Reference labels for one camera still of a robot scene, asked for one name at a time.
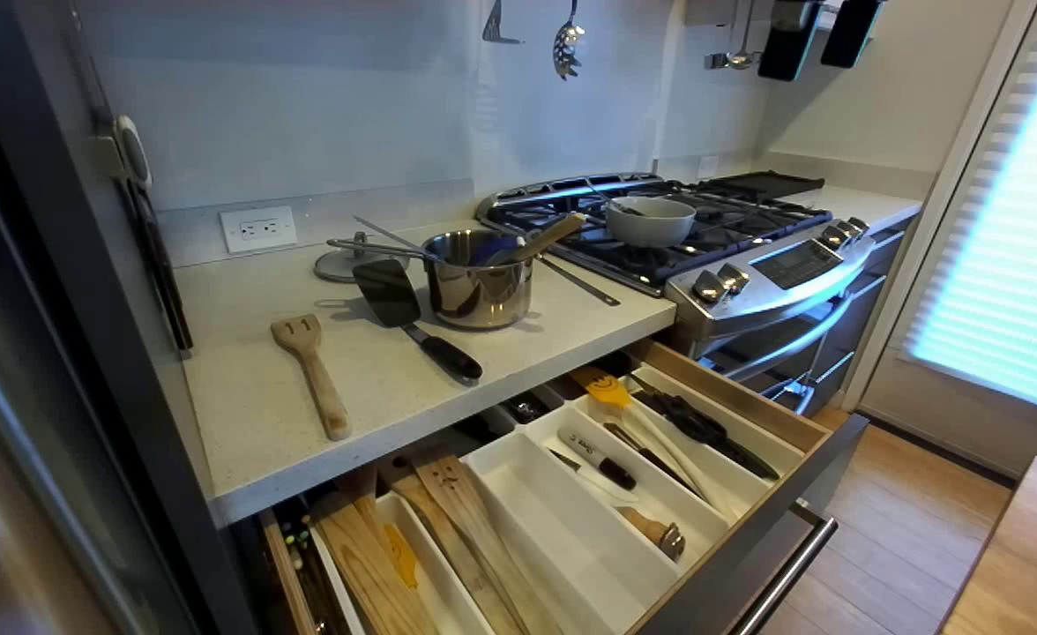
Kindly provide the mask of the window blind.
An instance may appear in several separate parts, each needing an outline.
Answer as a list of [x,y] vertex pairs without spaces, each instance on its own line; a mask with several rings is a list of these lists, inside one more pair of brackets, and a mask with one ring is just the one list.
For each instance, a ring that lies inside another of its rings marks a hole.
[[1037,14],[961,188],[905,352],[1037,405]]

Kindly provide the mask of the round pot lid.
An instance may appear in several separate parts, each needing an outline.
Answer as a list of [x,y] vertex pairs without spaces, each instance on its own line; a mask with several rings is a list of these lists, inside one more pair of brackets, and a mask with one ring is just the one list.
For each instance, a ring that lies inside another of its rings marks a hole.
[[313,260],[313,274],[324,283],[348,283],[358,266],[385,260],[391,248],[370,243],[363,232],[348,241],[332,241],[330,252]]

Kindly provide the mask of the stainless gas stove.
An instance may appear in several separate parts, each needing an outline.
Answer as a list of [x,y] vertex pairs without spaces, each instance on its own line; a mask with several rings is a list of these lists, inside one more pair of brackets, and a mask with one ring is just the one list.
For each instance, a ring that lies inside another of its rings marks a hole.
[[[631,195],[693,206],[693,232],[673,248],[629,248],[606,227],[606,206]],[[677,307],[665,333],[671,351],[793,412],[814,412],[843,389],[921,206],[772,171],[545,179],[477,206],[483,227],[518,238],[570,213],[581,213],[585,228],[562,241],[553,259],[668,298]]]

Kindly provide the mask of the open kitchen drawer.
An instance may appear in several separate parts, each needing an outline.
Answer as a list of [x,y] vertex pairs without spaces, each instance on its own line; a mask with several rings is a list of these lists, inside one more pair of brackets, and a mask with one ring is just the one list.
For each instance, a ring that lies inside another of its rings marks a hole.
[[468,342],[463,383],[398,335],[321,351],[334,422],[270,352],[232,405],[214,520],[257,600],[313,635],[752,627],[836,534],[866,422],[820,422],[638,339]]

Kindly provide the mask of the hanging slotted metal spoon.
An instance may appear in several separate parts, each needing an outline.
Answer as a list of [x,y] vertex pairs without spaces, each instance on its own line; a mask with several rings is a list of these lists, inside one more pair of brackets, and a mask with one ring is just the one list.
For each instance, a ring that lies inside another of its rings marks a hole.
[[578,18],[578,0],[570,0],[570,18],[550,44],[550,59],[562,81],[578,77],[578,67],[581,67],[578,44],[585,38],[585,27],[577,18]]

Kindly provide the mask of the slotted wooden spatula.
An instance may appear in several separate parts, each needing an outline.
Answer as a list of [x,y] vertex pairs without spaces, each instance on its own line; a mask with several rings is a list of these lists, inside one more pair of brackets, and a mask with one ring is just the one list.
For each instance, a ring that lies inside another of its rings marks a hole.
[[347,405],[321,365],[321,322],[313,313],[284,316],[271,326],[271,339],[299,365],[313,399],[313,412],[332,441],[348,434]]

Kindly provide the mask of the silver pot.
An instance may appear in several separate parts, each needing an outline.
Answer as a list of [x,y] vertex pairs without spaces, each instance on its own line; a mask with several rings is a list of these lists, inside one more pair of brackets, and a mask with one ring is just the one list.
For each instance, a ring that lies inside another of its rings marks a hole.
[[518,259],[524,238],[451,228],[425,243],[430,309],[463,333],[493,333],[525,316],[534,268]]

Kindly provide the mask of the wooden side table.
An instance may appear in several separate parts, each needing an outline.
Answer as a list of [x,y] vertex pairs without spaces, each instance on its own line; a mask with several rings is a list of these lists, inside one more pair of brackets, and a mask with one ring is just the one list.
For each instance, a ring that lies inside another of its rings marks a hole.
[[1013,490],[938,635],[1037,635],[1037,458]]

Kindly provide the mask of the white cutlery organizer tray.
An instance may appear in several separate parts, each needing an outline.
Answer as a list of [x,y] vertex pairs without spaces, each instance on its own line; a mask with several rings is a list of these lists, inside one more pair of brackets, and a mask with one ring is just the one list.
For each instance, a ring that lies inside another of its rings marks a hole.
[[[427,494],[416,463],[459,458],[524,568],[545,622],[538,635],[731,635],[784,568],[784,515],[823,434],[789,409],[706,369],[647,361],[618,378],[638,409],[700,469],[706,499],[585,393],[487,446],[435,436],[321,490],[310,530],[347,626],[373,635],[318,534],[318,513],[352,506],[383,535],[398,579],[425,600],[435,635],[524,635],[508,596],[491,582],[468,541]],[[644,393],[680,395],[727,434],[761,456],[761,481],[709,446],[684,436],[644,403]],[[635,475],[621,490],[577,456],[558,432],[577,432]],[[635,507],[684,534],[671,560],[629,520]]]

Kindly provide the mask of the white bowl on stove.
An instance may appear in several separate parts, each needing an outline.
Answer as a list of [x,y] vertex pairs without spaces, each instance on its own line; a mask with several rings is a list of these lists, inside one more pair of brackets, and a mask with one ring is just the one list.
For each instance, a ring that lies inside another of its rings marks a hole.
[[629,248],[677,248],[697,224],[697,207],[671,196],[612,196],[605,216]]

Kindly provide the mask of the long metal spoon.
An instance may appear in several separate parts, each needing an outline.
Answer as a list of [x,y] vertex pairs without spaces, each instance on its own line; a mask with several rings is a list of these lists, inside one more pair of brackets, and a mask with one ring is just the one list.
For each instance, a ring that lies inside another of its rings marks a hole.
[[558,272],[562,280],[570,280],[577,289],[581,289],[585,298],[600,301],[605,307],[621,307],[618,298],[605,292],[600,286],[585,283],[581,274],[570,272],[566,266],[550,260],[550,259],[538,259],[545,268]]

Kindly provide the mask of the white wall outlet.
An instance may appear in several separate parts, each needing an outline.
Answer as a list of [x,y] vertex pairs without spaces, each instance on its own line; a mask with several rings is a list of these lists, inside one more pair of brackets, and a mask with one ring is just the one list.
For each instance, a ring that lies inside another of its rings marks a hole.
[[224,213],[220,224],[231,254],[291,248],[298,241],[298,219],[287,206]]

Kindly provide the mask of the wooden flat utensil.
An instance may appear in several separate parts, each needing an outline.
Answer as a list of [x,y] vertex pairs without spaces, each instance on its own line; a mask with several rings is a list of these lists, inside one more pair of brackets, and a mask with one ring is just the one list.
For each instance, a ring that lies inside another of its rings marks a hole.
[[425,600],[398,579],[383,535],[352,506],[321,507],[318,534],[373,635],[435,635]]

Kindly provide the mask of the black handled knife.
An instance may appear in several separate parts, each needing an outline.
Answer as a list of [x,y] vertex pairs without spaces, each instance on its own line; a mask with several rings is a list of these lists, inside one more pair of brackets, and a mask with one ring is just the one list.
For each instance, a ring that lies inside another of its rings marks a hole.
[[720,456],[733,458],[747,474],[761,481],[778,481],[778,469],[756,456],[752,449],[736,446],[724,422],[712,418],[700,412],[689,399],[680,395],[661,395],[661,393],[644,393],[644,403],[657,409],[665,421],[671,421],[684,436],[716,449]]

